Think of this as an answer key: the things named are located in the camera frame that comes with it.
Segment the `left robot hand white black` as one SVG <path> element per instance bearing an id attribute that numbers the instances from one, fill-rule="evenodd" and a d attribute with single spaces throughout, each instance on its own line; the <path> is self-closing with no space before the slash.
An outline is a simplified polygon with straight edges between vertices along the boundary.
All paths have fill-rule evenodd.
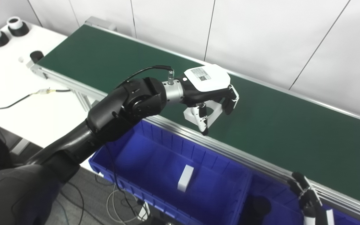
<path id="1" fill-rule="evenodd" d="M 216 65 L 205 65 L 190 68 L 182 76 L 176 78 L 180 82 L 183 94 L 181 103 L 191 108 L 200 132 L 208 134 L 207 101 L 221 101 L 222 110 L 229 115 L 239 100 L 239 94 L 231 85 L 227 71 Z"/>

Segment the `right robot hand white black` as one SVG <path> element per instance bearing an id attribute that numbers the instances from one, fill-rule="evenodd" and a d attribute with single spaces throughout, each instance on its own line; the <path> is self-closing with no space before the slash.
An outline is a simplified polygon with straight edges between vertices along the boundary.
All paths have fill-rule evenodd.
<path id="1" fill-rule="evenodd" d="M 334 225 L 332 209 L 325 209 L 311 182 L 300 172 L 293 172 L 287 180 L 290 190 L 297 196 L 304 216 L 304 225 Z"/>

